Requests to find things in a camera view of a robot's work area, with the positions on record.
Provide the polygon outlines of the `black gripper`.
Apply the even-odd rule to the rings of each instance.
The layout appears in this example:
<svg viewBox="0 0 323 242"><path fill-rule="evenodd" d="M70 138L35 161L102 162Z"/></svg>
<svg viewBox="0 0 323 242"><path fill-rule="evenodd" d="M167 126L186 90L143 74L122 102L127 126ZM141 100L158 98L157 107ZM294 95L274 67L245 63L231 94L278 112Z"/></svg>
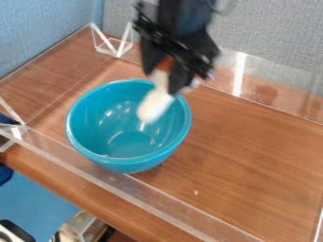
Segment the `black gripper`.
<svg viewBox="0 0 323 242"><path fill-rule="evenodd" d="M197 76L210 77L219 47L207 32L213 20L211 3L137 3L134 29L141 35L142 66L147 76L158 63L174 58L169 93L189 92Z"/></svg>

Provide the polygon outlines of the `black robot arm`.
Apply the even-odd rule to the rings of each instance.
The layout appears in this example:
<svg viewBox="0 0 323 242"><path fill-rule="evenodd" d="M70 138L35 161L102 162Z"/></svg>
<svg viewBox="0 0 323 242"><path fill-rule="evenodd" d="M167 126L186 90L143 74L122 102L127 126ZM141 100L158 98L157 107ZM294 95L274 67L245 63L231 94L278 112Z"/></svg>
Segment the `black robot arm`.
<svg viewBox="0 0 323 242"><path fill-rule="evenodd" d="M134 29L141 36L143 71L149 76L166 58L173 58L167 74L169 94L189 87L195 77L209 79L221 55L207 27L218 0L138 0Z"/></svg>

